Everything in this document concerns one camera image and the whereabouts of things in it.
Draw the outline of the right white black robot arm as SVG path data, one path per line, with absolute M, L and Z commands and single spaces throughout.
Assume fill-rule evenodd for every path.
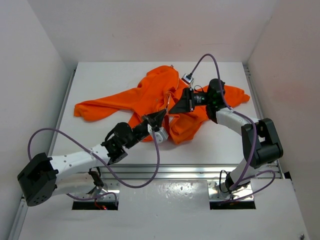
M 252 119 L 233 110 L 225 99 L 225 83 L 214 78 L 206 92 L 184 88 L 170 114 L 190 113 L 204 106 L 207 117 L 218 125 L 228 127 L 241 136 L 243 160 L 226 175 L 223 192 L 231 193 L 256 176 L 259 169 L 281 158 L 284 150 L 274 122 L 269 118 Z

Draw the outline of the orange zip jacket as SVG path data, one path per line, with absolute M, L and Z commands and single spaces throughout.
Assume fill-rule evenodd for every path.
M 186 84 L 171 66 L 159 66 L 146 73 L 137 87 L 129 90 L 77 103 L 73 115 L 87 122 L 107 118 L 119 110 L 132 111 L 128 121 L 130 127 L 142 122 L 142 117 L 164 108 L 171 109 L 178 102 Z M 193 112 L 168 114 L 163 126 L 174 144 L 191 141 L 202 124 L 208 121 L 206 109 L 196 107 Z

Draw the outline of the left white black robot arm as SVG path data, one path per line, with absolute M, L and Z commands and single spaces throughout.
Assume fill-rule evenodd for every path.
M 92 176 L 96 186 L 102 187 L 100 174 L 93 172 L 92 168 L 116 164 L 123 160 L 130 149 L 146 137 L 151 136 L 154 145 L 168 139 L 168 134 L 162 126 L 167 111 L 166 109 L 150 113 L 142 117 L 142 122 L 135 127 L 130 127 L 126 122 L 120 122 L 107 134 L 104 141 L 92 148 L 86 148 L 72 137 L 62 131 L 59 134 L 78 145 L 79 152 L 47 156 L 41 152 L 29 157 L 28 164 L 18 174 L 17 180 L 21 187 L 27 206 L 34 207 L 47 201 L 58 192 L 63 180 L 68 177 L 87 171 Z

